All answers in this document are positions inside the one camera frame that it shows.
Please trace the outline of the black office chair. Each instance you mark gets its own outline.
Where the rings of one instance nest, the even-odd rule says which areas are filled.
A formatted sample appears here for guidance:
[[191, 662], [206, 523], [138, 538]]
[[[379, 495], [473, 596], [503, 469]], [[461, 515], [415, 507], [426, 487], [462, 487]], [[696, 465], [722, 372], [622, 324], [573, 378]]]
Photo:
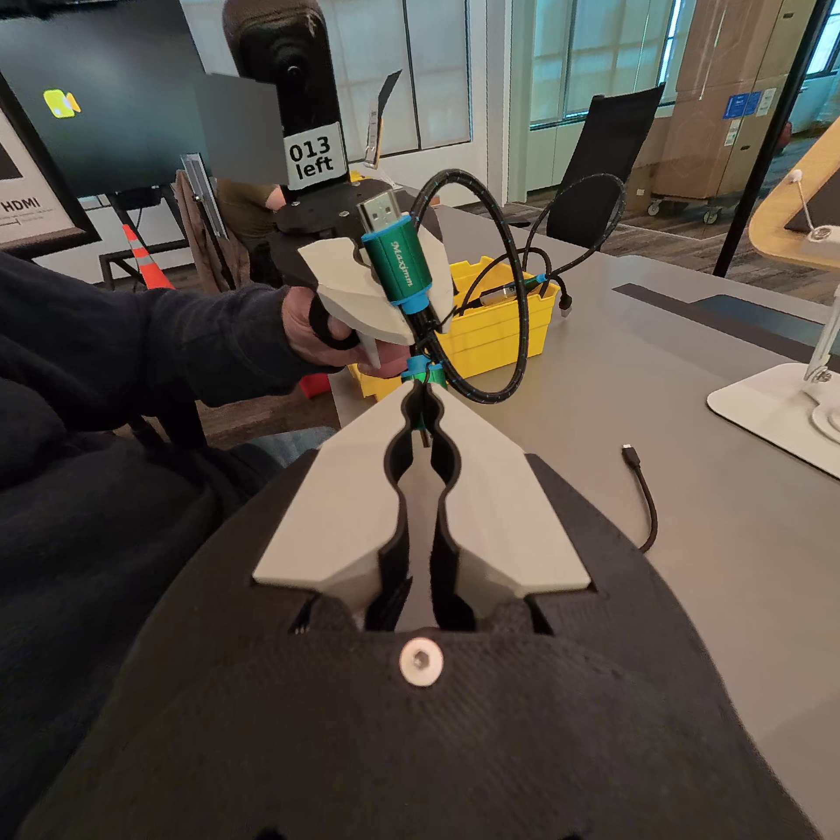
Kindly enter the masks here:
[[559, 191], [549, 206], [548, 237], [584, 248], [605, 240], [664, 89], [661, 84], [626, 95], [593, 97]]

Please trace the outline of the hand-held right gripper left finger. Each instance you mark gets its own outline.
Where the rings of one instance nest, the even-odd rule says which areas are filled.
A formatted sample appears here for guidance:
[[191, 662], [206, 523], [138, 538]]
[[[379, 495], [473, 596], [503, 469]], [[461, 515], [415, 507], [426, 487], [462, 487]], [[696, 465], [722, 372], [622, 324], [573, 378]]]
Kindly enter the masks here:
[[406, 501], [421, 383], [408, 381], [326, 441], [253, 572], [259, 585], [388, 599], [408, 576]]

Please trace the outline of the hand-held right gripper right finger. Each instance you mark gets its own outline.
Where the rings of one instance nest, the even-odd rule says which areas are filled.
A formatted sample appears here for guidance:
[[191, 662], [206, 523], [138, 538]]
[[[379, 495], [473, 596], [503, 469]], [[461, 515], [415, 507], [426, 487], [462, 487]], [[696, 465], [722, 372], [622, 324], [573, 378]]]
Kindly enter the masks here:
[[522, 448], [440, 385], [427, 385], [423, 414], [444, 482], [429, 562], [434, 601], [588, 588], [591, 577]]

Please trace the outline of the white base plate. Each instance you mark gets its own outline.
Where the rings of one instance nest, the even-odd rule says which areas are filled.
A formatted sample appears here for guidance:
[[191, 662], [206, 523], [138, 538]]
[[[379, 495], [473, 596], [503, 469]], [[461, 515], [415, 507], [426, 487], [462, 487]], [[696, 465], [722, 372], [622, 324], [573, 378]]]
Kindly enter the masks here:
[[805, 364], [779, 364], [707, 397], [714, 414], [839, 477], [838, 373], [806, 380]]

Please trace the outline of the black monitor screen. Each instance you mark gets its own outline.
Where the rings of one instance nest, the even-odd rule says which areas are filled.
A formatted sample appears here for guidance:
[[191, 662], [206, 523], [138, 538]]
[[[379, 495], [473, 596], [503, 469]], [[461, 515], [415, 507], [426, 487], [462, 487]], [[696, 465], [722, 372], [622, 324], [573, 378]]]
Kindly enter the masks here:
[[2, 2], [2, 76], [76, 197], [175, 181], [207, 158], [195, 82], [205, 71], [176, 1]]

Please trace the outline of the framed marker sign board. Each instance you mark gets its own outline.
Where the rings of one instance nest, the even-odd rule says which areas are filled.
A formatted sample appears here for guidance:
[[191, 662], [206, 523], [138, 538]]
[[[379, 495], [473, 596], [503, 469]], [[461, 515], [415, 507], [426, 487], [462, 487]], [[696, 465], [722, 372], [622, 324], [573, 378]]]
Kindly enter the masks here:
[[101, 237], [1, 79], [1, 250], [29, 262]]

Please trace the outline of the cart with cardboard boxes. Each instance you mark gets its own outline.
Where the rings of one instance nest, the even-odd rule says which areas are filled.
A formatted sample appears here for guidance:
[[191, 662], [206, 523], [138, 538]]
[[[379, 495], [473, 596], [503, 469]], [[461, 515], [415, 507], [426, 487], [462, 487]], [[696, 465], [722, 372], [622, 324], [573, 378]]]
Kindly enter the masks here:
[[743, 194], [779, 107], [816, 2], [686, 2], [678, 74], [661, 155], [651, 166], [650, 217], [700, 211], [711, 226]]

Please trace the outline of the person's left forearm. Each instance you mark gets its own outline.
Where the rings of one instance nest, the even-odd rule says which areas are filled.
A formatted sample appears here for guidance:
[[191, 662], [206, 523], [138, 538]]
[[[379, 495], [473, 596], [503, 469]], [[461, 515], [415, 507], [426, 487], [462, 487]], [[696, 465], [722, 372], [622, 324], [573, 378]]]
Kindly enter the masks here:
[[1, 258], [2, 418], [98, 431], [164, 403], [284, 395], [320, 372], [291, 348], [286, 292], [107, 291]]

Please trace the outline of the black stand pole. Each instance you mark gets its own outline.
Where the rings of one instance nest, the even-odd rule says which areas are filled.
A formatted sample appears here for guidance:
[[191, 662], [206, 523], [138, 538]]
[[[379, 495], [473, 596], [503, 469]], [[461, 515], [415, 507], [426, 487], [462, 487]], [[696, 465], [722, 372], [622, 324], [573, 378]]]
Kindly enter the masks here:
[[754, 206], [758, 201], [760, 189], [773, 160], [777, 143], [790, 116], [797, 92], [805, 78], [805, 72], [811, 62], [832, 7], [833, 2], [830, 1], [814, 2], [812, 13], [804, 28], [801, 43], [794, 54], [791, 69], [781, 89], [779, 101], [773, 111], [758, 156], [712, 270], [712, 274], [716, 277], [726, 277], [732, 259], [736, 255], [743, 231], [747, 227]]

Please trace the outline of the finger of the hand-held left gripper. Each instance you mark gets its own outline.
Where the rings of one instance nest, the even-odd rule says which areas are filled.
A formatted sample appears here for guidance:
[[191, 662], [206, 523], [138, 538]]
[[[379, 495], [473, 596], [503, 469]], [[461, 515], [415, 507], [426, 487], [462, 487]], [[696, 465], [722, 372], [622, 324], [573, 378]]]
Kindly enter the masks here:
[[325, 343], [348, 349], [362, 343], [378, 364], [376, 342], [415, 344], [409, 318], [430, 319], [448, 330], [455, 294], [441, 239], [414, 221], [351, 238], [323, 239], [300, 249], [314, 275], [320, 304], [310, 310], [312, 328]]

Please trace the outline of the person's left hand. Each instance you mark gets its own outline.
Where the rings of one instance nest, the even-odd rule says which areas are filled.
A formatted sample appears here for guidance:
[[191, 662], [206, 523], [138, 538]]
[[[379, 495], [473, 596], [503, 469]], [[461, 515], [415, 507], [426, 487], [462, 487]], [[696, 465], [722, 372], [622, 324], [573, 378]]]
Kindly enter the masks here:
[[403, 373], [407, 368], [410, 350], [408, 347], [377, 341], [375, 364], [362, 343], [348, 349], [339, 349], [325, 343], [320, 333], [312, 328], [310, 310], [312, 304], [320, 304], [319, 296], [306, 287], [291, 287], [281, 304], [283, 329], [293, 352], [306, 362], [341, 369], [356, 364], [359, 370], [372, 377], [391, 379]]

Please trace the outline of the person's black top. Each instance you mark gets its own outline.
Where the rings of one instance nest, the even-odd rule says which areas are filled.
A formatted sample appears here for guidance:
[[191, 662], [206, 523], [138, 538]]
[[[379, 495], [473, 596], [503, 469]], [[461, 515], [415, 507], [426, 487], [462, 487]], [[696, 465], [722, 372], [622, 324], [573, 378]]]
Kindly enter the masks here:
[[2, 838], [86, 737], [174, 578], [280, 473], [230, 450], [2, 418]]

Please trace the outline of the yellow plastic bin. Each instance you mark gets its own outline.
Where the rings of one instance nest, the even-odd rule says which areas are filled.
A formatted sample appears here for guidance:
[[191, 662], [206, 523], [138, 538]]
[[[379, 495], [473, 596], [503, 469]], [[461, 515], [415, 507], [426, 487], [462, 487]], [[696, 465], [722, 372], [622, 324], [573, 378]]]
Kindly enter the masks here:
[[[491, 257], [483, 256], [477, 263], [459, 261], [451, 264], [456, 294], [455, 305], [461, 306], [467, 291], [483, 270], [480, 283], [469, 296], [470, 308], [462, 316], [450, 320], [447, 333], [439, 336], [440, 342], [456, 370], [465, 378], [494, 371], [514, 364], [518, 353], [518, 305], [514, 297], [496, 301], [484, 306], [480, 298], [512, 281], [511, 268], [507, 262], [490, 266]], [[563, 303], [567, 308], [564, 288], [556, 281], [547, 285], [533, 285], [534, 275], [524, 273], [529, 306], [528, 357], [540, 355], [547, 337], [555, 306]]]

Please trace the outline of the orange traffic cone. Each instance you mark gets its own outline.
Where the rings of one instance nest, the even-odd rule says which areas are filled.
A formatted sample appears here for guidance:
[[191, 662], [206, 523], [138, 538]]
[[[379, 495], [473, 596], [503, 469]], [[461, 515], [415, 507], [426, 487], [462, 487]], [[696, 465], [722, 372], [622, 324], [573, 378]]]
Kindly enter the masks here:
[[149, 290], [174, 289], [175, 287], [167, 278], [163, 270], [154, 261], [143, 242], [141, 242], [134, 227], [130, 223], [123, 223], [122, 231], [128, 240], [129, 248], [136, 263], [136, 268], [140, 272], [146, 288]]

